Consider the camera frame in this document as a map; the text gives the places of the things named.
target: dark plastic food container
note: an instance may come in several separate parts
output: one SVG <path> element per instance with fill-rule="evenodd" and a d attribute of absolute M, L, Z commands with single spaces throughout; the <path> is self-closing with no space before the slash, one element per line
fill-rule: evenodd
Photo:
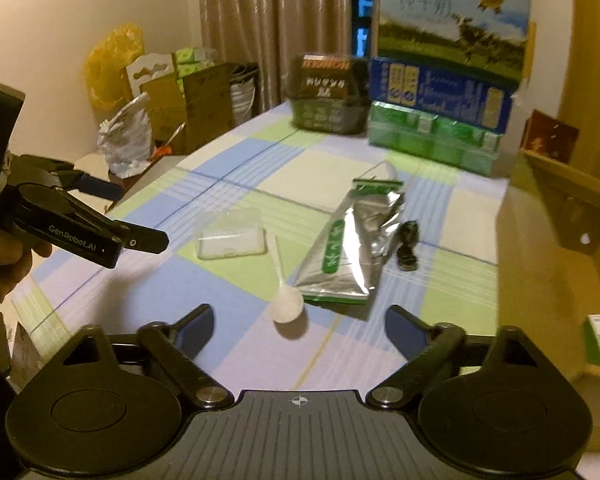
<path fill-rule="evenodd" d="M 364 58 L 295 56 L 286 88 L 293 124 L 333 134 L 362 133 L 371 104 L 368 87 Z"/>

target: table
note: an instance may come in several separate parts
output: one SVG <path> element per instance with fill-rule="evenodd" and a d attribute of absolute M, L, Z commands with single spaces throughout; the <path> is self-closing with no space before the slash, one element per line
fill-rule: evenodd
<path fill-rule="evenodd" d="M 403 219 L 420 223 L 420 268 L 401 272 L 392 258 L 367 312 L 306 305 L 298 322 L 277 330 L 264 314 L 278 284 L 268 254 L 197 259 L 192 231 L 200 213 L 257 207 L 278 237 L 292 282 L 351 180 L 383 160 L 405 182 Z M 18 286 L 13 303 L 44 358 L 84 324 L 134 332 L 209 303 L 216 332 L 196 363 L 234 394 L 352 388 L 364 395 L 404 363 L 384 335 L 391 304 L 430 323 L 494 333 L 494 218 L 506 185 L 375 148 L 363 138 L 298 130 L 282 105 L 204 146 L 110 213 L 166 231 L 171 243 L 163 254 L 125 251 L 108 270 L 56 251 Z"/>

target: black circular cover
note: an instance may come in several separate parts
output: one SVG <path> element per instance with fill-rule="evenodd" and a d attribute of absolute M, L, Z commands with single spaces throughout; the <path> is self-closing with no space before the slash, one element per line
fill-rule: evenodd
<path fill-rule="evenodd" d="M 573 462 L 589 410 L 561 376 L 504 365 L 444 381 L 418 409 L 426 439 L 453 462 L 488 474 L 535 475 Z"/>
<path fill-rule="evenodd" d="M 174 439 L 180 403 L 163 384 L 124 372 L 98 328 L 83 329 L 16 396 L 11 445 L 33 469 L 108 476 L 147 462 Z"/>

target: window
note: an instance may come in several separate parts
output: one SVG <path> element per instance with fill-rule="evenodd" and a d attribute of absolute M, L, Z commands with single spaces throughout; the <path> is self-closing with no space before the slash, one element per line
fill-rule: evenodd
<path fill-rule="evenodd" d="M 351 0 L 352 3 L 352 53 L 354 56 L 369 56 L 371 49 L 371 15 L 374 0 Z"/>

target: spoon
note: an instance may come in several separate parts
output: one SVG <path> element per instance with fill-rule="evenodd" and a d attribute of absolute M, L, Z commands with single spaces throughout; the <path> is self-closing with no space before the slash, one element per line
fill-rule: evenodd
<path fill-rule="evenodd" d="M 276 235 L 267 231 L 267 246 L 273 260 L 273 266 L 276 268 L 280 286 L 273 300 L 267 307 L 269 317 L 276 323 L 291 323 L 298 319 L 304 309 L 304 299 L 302 293 L 291 285 L 287 285 L 282 274 L 282 261 L 278 251 L 278 242 Z"/>

